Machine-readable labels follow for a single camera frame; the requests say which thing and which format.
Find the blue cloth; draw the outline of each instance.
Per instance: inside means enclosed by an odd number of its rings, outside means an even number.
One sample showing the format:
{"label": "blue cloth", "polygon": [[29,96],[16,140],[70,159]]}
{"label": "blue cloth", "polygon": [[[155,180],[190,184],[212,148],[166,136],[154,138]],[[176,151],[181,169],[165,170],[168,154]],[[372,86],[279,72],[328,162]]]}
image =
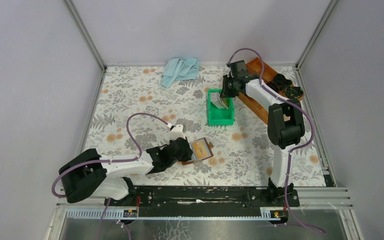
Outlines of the blue cloth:
{"label": "blue cloth", "polygon": [[173,58],[167,62],[162,74],[161,84],[169,88],[174,81],[196,80],[200,61],[193,57]]}

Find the floral pattern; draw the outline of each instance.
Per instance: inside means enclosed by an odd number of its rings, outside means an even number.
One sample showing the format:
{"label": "floral pattern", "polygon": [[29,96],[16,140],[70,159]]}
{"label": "floral pattern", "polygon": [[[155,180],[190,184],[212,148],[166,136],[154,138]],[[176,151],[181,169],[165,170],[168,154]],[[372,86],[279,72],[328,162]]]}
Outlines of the floral pattern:
{"label": "floral pattern", "polygon": [[[291,66],[273,67],[295,81]],[[207,123],[208,89],[220,89],[227,67],[199,68],[197,80],[161,85],[164,67],[109,67],[97,101],[86,149],[119,156],[137,154],[126,131],[127,118],[137,112],[159,116],[172,124],[184,125],[189,140],[207,138],[213,157],[202,162],[174,164],[164,172],[130,177],[135,185],[266,186],[273,171],[273,145],[267,126],[238,98],[233,100],[235,122],[230,126]],[[306,133],[302,142],[310,138]],[[136,116],[130,130],[142,149],[162,146],[169,140],[167,128],[148,116]],[[298,186],[325,186],[314,144],[292,155],[291,179]]]}

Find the white wall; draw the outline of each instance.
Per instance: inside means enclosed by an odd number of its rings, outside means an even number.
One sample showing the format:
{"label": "white wall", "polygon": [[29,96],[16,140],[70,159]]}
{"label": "white wall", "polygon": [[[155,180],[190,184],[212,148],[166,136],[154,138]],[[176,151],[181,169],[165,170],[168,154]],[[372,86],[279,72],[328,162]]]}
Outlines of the white wall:
{"label": "white wall", "polygon": [[302,74],[363,235],[384,239],[384,1],[340,1]]}
{"label": "white wall", "polygon": [[268,63],[296,63],[329,0],[73,2],[106,64],[154,65],[174,57],[225,64],[246,47]]}
{"label": "white wall", "polygon": [[0,1],[0,240],[43,239],[99,80],[61,0]]}

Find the folded cloth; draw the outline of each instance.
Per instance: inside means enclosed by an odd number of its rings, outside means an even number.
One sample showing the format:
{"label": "folded cloth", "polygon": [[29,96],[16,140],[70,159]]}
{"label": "folded cloth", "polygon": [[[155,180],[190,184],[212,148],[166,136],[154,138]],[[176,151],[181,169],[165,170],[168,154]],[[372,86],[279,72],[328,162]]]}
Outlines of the folded cloth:
{"label": "folded cloth", "polygon": [[196,58],[173,58],[167,62],[161,84],[169,88],[174,81],[194,80],[198,77],[199,61]]}

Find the green box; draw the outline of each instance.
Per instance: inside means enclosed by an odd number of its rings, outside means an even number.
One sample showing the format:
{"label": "green box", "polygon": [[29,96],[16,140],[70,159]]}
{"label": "green box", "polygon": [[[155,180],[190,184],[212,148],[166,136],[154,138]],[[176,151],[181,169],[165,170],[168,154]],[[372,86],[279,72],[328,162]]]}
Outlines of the green box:
{"label": "green box", "polygon": [[235,119],[235,108],[233,106],[233,98],[228,98],[229,109],[217,108],[210,101],[211,93],[221,93],[221,89],[208,89],[207,101],[208,101],[208,125],[233,125]]}

